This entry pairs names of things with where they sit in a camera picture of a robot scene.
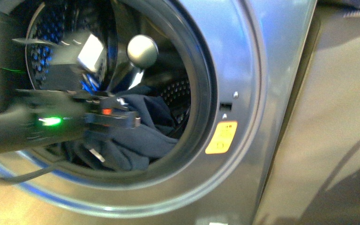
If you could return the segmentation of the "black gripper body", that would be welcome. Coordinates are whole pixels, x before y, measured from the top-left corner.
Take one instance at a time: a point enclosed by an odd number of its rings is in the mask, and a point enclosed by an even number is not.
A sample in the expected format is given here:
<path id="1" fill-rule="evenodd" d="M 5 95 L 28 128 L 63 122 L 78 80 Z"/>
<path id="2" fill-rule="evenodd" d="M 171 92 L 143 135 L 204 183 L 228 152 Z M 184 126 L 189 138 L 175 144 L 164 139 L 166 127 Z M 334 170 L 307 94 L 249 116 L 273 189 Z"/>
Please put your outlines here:
<path id="1" fill-rule="evenodd" d="M 86 106 L 84 138 L 109 140 L 115 129 L 131 129 L 141 124 L 139 113 L 130 110 L 129 104 L 116 95 L 104 92 L 96 96 L 87 91 L 72 91 L 71 97 Z"/>

